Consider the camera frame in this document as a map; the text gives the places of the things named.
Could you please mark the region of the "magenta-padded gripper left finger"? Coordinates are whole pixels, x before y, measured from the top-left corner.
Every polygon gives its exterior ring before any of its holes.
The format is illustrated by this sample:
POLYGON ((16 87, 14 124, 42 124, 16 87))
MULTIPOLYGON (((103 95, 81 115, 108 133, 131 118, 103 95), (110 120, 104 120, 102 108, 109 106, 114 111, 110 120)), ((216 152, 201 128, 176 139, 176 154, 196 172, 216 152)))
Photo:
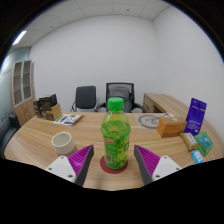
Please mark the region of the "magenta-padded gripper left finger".
POLYGON ((83 186, 93 155, 94 146, 89 145, 68 157, 59 156, 46 168, 46 171, 83 186))

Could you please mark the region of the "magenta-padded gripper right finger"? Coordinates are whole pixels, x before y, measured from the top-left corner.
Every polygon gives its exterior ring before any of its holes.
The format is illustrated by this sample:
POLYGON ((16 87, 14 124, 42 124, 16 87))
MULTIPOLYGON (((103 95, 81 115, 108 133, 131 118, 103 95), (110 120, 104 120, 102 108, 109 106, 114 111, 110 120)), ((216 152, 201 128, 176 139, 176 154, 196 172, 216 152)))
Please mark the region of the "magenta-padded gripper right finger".
POLYGON ((134 156, 145 185, 181 170, 181 167, 169 156, 158 156, 138 145, 134 146, 134 156))

